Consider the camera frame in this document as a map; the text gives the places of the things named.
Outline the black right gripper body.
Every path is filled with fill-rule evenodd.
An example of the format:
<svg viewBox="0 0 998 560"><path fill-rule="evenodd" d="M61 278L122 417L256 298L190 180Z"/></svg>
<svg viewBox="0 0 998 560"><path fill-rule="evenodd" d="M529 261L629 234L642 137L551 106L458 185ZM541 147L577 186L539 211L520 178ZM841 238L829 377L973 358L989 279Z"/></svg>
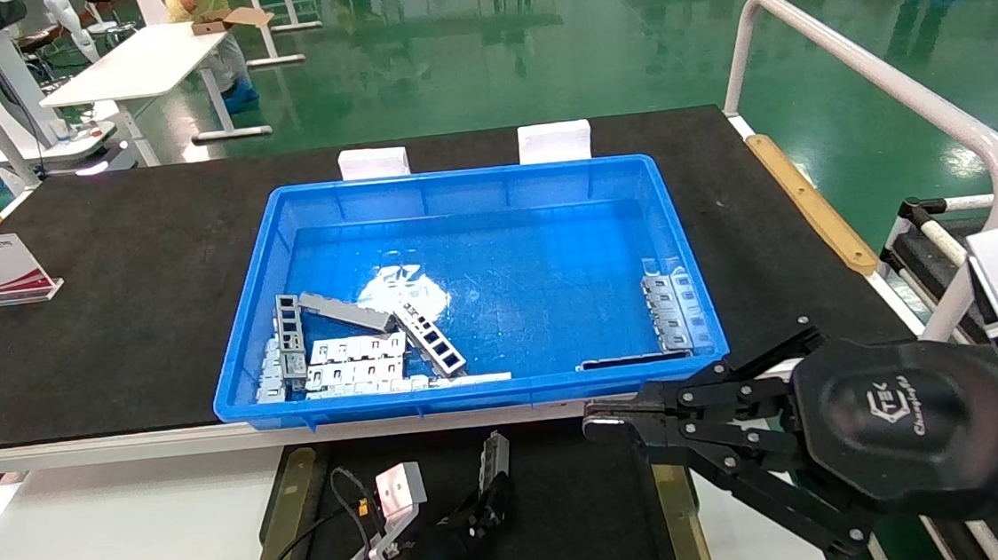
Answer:
<svg viewBox="0 0 998 560"><path fill-rule="evenodd" d="M815 466L885 512L998 507L998 364L968 345L833 339L791 388Z"/></svg>

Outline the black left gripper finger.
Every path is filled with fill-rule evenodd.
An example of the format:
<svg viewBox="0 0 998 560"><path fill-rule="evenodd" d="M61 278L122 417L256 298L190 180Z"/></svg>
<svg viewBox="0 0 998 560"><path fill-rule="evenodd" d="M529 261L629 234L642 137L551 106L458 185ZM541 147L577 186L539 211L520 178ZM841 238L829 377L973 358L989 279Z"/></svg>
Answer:
<svg viewBox="0 0 998 560"><path fill-rule="evenodd" d="M495 512L492 510L491 494L475 493L463 502L464 522L470 537L485 536L495 527Z"/></svg>
<svg viewBox="0 0 998 560"><path fill-rule="evenodd" d="M506 520L509 519L509 514L512 513L514 506L513 495L515 495L515 488L512 485L510 474L506 471L498 471L487 487L491 529L502 527Z"/></svg>

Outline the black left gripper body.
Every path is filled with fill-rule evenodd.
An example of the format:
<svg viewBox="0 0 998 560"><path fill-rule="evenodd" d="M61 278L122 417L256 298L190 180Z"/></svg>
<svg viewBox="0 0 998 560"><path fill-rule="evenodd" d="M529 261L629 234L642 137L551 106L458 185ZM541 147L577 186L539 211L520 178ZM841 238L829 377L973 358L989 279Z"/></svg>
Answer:
<svg viewBox="0 0 998 560"><path fill-rule="evenodd" d="M456 510L418 531L404 548L404 560L475 560L481 546L498 528L490 529L485 536L470 537L464 517L462 509Z"/></svg>

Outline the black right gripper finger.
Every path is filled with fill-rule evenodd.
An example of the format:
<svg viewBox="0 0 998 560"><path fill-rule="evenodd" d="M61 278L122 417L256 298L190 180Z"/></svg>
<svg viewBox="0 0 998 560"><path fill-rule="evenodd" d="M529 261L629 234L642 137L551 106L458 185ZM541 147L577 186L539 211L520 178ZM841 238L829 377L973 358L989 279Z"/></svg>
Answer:
<svg viewBox="0 0 998 560"><path fill-rule="evenodd" d="M709 424L782 416L794 399L776 367L802 360L823 341L819 328L806 326L760 356L719 359L684 380L650 381L628 400L591 400L584 408L583 435L592 442L664 443L679 438L689 426L698 432Z"/></svg>
<svg viewBox="0 0 998 560"><path fill-rule="evenodd" d="M685 466L744 505L835 558L867 550L871 520L844 513L816 494L796 487L762 462L764 435L757 442L738 427L665 432L637 438L652 462Z"/></svg>

